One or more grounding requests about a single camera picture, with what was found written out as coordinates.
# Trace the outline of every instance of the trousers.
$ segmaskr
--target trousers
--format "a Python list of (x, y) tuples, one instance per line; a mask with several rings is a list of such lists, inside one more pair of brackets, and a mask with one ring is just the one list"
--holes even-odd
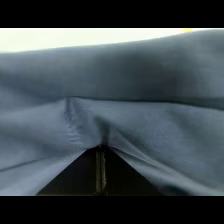
[(224, 195), (223, 86), (222, 30), (1, 53), (0, 195), (101, 144), (162, 192)]

